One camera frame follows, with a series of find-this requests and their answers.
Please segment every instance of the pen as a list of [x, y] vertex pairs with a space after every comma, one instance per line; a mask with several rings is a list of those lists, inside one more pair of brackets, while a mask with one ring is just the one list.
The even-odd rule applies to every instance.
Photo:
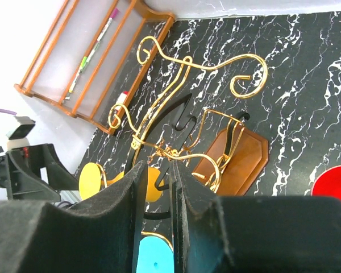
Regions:
[[117, 8], [115, 8], [114, 11], [111, 13], [109, 19], [107, 20], [105, 26], [103, 27], [101, 33], [98, 35], [98, 37], [96, 39], [96, 43], [95, 43], [94, 47], [92, 48], [89, 56], [83, 57], [82, 62], [80, 64], [80, 67], [77, 70], [76, 76], [74, 77], [74, 80], [72, 81], [72, 84], [70, 85], [70, 87], [68, 89], [68, 93], [67, 93], [66, 97], [64, 98], [65, 100], [70, 99], [70, 95], [73, 93], [74, 87], [76, 86], [77, 81], [80, 78], [81, 73], [85, 70], [88, 63], [92, 59], [93, 55], [95, 54], [95, 51], [97, 50], [98, 46], [100, 45], [100, 42], [101, 42], [104, 34], [106, 33], [107, 29], [109, 28], [109, 25], [111, 24], [111, 22], [113, 21], [113, 19], [117, 15], [117, 13], [119, 13], [119, 10]]

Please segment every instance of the red round object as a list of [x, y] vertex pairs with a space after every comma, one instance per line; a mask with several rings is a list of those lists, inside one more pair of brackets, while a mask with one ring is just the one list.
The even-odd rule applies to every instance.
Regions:
[[312, 195], [333, 196], [341, 200], [341, 166], [321, 174], [313, 185]]

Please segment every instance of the marker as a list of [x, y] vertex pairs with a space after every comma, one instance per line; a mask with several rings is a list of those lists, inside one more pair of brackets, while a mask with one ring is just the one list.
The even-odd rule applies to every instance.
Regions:
[[81, 65], [80, 65], [79, 69], [77, 70], [76, 76], [74, 77], [74, 80], [72, 81], [72, 84], [69, 87], [68, 93], [67, 93], [66, 97], [64, 98], [65, 100], [70, 99], [70, 95], [73, 93], [74, 87], [76, 86], [77, 81], [80, 78], [81, 73], [85, 70], [88, 63], [92, 59], [93, 55], [95, 54], [95, 51], [97, 50], [98, 46], [100, 45], [100, 42], [101, 42], [103, 36], [105, 35], [107, 29], [109, 28], [111, 22], [113, 21], [113, 19], [117, 15], [117, 13], [119, 13], [119, 10], [117, 8], [115, 8], [114, 11], [111, 13], [109, 19], [107, 20], [105, 26], [103, 27], [100, 35], [98, 35], [98, 37], [96, 39], [96, 43], [95, 43], [94, 47], [92, 48], [89, 56], [83, 57]]
[[[116, 100], [116, 104], [124, 104], [127, 95], [128, 95], [128, 91], [124, 91], [123, 93], [121, 93], [118, 99]], [[115, 107], [116, 111], [119, 111], [120, 109], [121, 109], [120, 105]]]

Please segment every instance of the white wall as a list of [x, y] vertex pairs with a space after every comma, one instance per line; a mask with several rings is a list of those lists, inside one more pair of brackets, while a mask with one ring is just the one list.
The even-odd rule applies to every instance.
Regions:
[[179, 19], [341, 10], [341, 0], [145, 0], [145, 2], [154, 10], [173, 12]]
[[[24, 76], [53, 22], [63, 0], [0, 1], [0, 108], [16, 111], [36, 121], [28, 136], [30, 144], [53, 143], [70, 172], [80, 163], [95, 127], [71, 118], [36, 98], [20, 95], [14, 88]], [[9, 131], [9, 115], [0, 114], [0, 145]], [[6, 191], [0, 189], [0, 199]]]

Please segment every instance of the wooden board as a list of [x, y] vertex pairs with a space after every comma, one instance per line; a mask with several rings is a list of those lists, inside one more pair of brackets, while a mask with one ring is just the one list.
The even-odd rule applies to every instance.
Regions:
[[[236, 130], [234, 141], [239, 132]], [[206, 154], [217, 160], [224, 152], [226, 138], [227, 131], [224, 129], [217, 135]], [[221, 196], [244, 195], [268, 160], [268, 140], [245, 128], [235, 153], [222, 175], [217, 194]], [[202, 159], [194, 172], [206, 177], [206, 179], [197, 178], [201, 183], [205, 184], [214, 169], [208, 160]]]

